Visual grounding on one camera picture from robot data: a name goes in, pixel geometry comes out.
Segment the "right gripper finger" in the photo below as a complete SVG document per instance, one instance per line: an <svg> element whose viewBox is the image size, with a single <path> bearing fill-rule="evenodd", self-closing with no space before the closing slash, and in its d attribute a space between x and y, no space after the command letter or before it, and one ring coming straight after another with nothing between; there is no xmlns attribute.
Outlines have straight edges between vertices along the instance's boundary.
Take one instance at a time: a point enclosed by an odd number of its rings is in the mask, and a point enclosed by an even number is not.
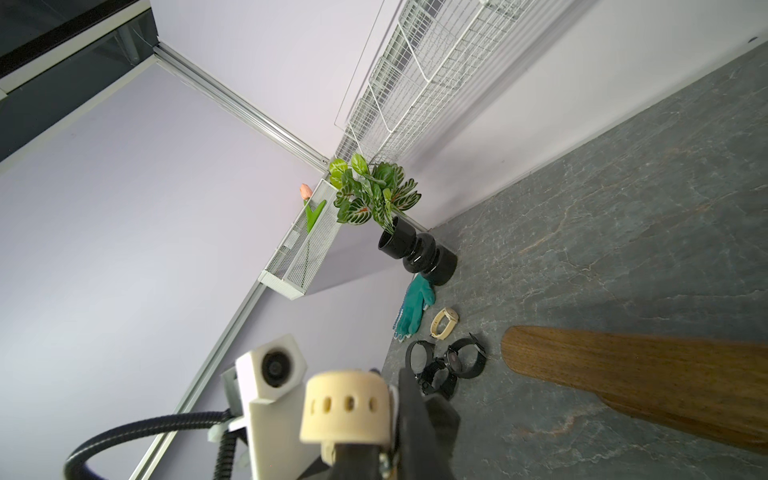
<svg viewBox="0 0 768 480"><path fill-rule="evenodd" d="M460 416L439 394L424 396L409 367L399 371L391 447L341 444L330 479L453 479Z"/></svg>

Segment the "brown wooden watch stand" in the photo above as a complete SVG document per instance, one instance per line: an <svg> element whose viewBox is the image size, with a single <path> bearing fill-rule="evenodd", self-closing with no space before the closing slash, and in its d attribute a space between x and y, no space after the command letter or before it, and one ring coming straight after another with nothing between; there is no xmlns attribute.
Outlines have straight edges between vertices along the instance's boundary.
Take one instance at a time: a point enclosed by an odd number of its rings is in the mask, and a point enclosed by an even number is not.
<svg viewBox="0 0 768 480"><path fill-rule="evenodd" d="M591 392L620 413L767 452L764 344L512 326L501 354L518 374Z"/></svg>

